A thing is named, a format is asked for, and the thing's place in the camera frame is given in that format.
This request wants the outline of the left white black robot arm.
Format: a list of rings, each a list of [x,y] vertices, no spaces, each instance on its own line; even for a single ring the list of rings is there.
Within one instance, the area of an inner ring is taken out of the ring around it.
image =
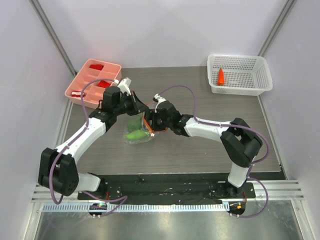
[[[47,147],[41,153],[38,183],[48,188],[52,196],[89,191],[93,198],[102,199],[107,188],[101,184],[101,178],[93,173],[79,173],[77,162],[116,123],[118,116],[134,116],[149,110],[134,92],[122,91],[117,86],[106,88],[99,107],[88,115],[85,124],[63,144],[54,149]]]

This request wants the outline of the clear orange zip top bag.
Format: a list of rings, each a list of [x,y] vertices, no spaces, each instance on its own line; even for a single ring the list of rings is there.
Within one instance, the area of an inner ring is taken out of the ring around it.
[[[129,144],[140,144],[151,141],[159,133],[166,132],[168,128],[162,131],[154,131],[145,119],[145,113],[142,112],[128,118],[126,128],[123,133],[123,140]]]

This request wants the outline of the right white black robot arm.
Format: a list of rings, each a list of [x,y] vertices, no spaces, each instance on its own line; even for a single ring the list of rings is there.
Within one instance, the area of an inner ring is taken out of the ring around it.
[[[251,164],[263,145],[243,119],[222,123],[204,121],[191,114],[181,114],[168,100],[158,102],[143,117],[155,132],[170,129],[178,136],[200,137],[221,143],[232,161],[224,191],[233,198],[243,193]]]

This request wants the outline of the green fake pepper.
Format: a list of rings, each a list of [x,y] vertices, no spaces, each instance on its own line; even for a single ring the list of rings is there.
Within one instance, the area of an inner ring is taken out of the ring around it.
[[[141,115],[134,115],[134,116],[130,116],[128,118],[128,122],[127,122],[127,131],[129,133],[135,131],[135,130],[140,130],[142,127],[142,117]]]

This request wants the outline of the orange fake carrot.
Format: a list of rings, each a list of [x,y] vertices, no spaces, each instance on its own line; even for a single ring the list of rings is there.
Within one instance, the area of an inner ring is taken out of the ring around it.
[[[224,72],[223,72],[223,69],[220,68],[218,72],[217,85],[224,86],[224,84],[225,84]]]

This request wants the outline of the green fake pea pod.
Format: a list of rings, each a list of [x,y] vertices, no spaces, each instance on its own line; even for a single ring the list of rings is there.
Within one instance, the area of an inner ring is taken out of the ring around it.
[[[149,133],[144,130],[141,130],[141,129],[134,130],[134,131],[125,135],[125,137],[129,141],[137,141],[137,140],[143,139],[148,136],[149,136]]]

